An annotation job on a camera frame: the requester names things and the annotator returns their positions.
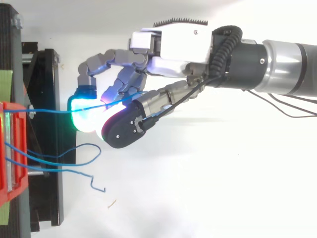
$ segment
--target black cable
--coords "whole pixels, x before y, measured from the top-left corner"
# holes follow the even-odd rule
[[[296,96],[292,96],[292,95],[283,95],[283,96],[298,99],[298,100],[309,102],[309,103],[317,104],[317,100],[313,100],[313,99],[306,99],[306,98],[296,97]]]
[[[314,113],[314,112],[311,112],[311,111],[308,111],[308,110],[306,110],[306,109],[303,109],[303,108],[299,108],[299,107],[296,107],[296,106],[294,106],[294,105],[292,105],[292,104],[289,104],[289,103],[286,103],[286,102],[284,102],[284,101],[281,101],[281,100],[279,100],[279,99],[277,99],[276,97],[274,97],[272,94],[268,94],[271,98],[273,98],[275,101],[277,101],[277,102],[279,102],[279,103],[281,103],[281,104],[284,104],[284,105],[287,105],[287,106],[289,106],[289,107],[291,107],[291,108],[295,108],[295,109],[297,109],[297,110],[300,110],[300,111],[302,111],[302,112],[305,112],[305,113],[309,113],[309,114],[312,114],[312,115],[314,115],[314,116],[317,116],[317,113]]]
[[[252,92],[252,91],[250,91],[250,90],[246,90],[246,91],[249,92],[249,93],[251,93],[252,95],[254,95],[254,96],[256,96],[256,97],[258,97],[258,98],[260,98],[260,99],[266,101],[267,103],[271,104],[273,107],[275,107],[276,109],[278,109],[281,113],[283,113],[284,115],[286,115],[286,116],[288,116],[288,117],[290,117],[290,118],[315,118],[315,117],[317,117],[317,116],[299,116],[299,117],[297,117],[297,116],[288,115],[286,112],[284,112],[282,109],[280,109],[278,106],[276,106],[274,103],[270,102],[269,100],[267,100],[267,99],[261,97],[260,95],[254,93],[254,92]]]
[[[231,56],[232,51],[241,42],[242,30],[237,26],[222,26],[215,29],[212,35],[228,35],[224,42],[216,49],[210,64],[209,64],[209,77],[214,78],[223,74],[228,58]]]
[[[207,83],[210,83],[214,80],[218,80],[219,78],[221,78],[221,76],[217,76],[211,79],[206,79],[203,82],[201,82],[200,84],[198,84],[197,86],[195,86],[188,94],[186,94],[184,97],[182,97],[180,100],[178,100],[176,103],[174,103],[172,106],[170,106],[168,109],[164,110],[163,112],[161,112],[160,114],[158,114],[157,116],[154,117],[148,117],[145,120],[143,120],[142,122],[139,123],[139,126],[142,130],[147,131],[148,129],[150,129],[151,127],[153,127],[156,122],[163,116],[165,116],[166,114],[168,114],[169,112],[171,112],[172,110],[174,110],[178,105],[180,105],[181,103],[183,103],[184,101],[186,101],[190,96],[192,96],[197,90],[199,90],[201,87],[203,87],[204,85],[206,85]]]
[[[204,85],[206,85],[207,83],[210,83],[212,81],[218,80],[219,78],[221,78],[221,76],[217,76],[211,79],[207,79],[203,82],[201,82],[200,84],[198,84],[196,87],[194,87],[188,94],[186,94],[184,97],[182,97],[180,100],[178,100],[176,103],[174,103],[172,106],[170,106],[168,109],[164,110],[163,112],[161,112],[160,114],[158,114],[157,116],[154,116],[154,118],[156,120],[160,119],[161,117],[165,116],[166,114],[168,114],[169,112],[171,112],[172,110],[174,110],[178,105],[180,105],[181,103],[183,103],[184,101],[186,101],[190,96],[192,96],[197,90],[199,90],[201,87],[203,87]]]

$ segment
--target screw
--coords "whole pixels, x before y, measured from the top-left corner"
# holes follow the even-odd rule
[[[225,35],[225,36],[228,36],[228,35],[230,35],[230,34],[231,34],[231,31],[230,31],[230,30],[224,31],[224,35]]]
[[[12,22],[13,26],[15,26],[18,30],[23,28],[23,17],[21,14],[16,14],[13,17],[13,22]]]
[[[55,63],[60,63],[60,56],[59,55],[55,55],[54,56],[54,61],[55,61]]]
[[[33,110],[34,109],[33,105],[29,105],[28,109]],[[29,112],[30,119],[33,119],[35,114],[36,112]]]

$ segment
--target red plastic clip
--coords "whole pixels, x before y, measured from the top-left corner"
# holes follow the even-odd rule
[[[5,160],[5,113],[4,110],[24,110],[25,108],[15,103],[0,103],[0,206],[11,201],[16,196],[20,195],[28,186],[28,170],[27,168],[11,164],[11,171],[13,174],[12,180],[14,184],[12,191],[8,192],[6,160]],[[27,153],[26,149],[26,114],[25,113],[11,113],[10,114],[10,137],[13,146],[19,150]],[[11,153],[11,159],[16,162],[27,165],[26,156],[14,151]]]

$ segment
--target white wall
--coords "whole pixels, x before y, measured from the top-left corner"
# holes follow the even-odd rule
[[[311,0],[9,2],[24,16],[23,40],[61,55],[62,109],[77,87],[79,63],[110,48],[126,49],[133,31],[158,20],[206,19],[211,28],[238,25],[244,38],[317,44]],[[117,72],[98,77],[100,94]],[[170,82],[149,77],[146,89]],[[316,119],[289,119],[248,93],[212,88],[127,148],[112,149],[95,134],[78,133],[77,144],[103,149],[101,158],[81,170],[94,174],[95,185],[107,192],[91,190],[89,179],[65,173],[63,224],[42,223],[32,235],[317,237],[316,134]],[[77,162],[95,153],[79,149]]]

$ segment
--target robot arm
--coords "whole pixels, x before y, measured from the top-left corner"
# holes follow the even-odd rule
[[[313,67],[317,47],[271,40],[257,44],[241,38],[241,29],[234,26],[212,32],[204,21],[172,19],[157,23],[134,32],[129,50],[108,50],[80,64],[75,96],[96,98],[94,75],[113,64],[124,68],[103,93],[104,103],[142,91],[147,74],[186,77],[103,112],[96,132],[114,148],[141,138],[158,115],[171,113],[177,102],[196,98],[205,85],[317,96]]]

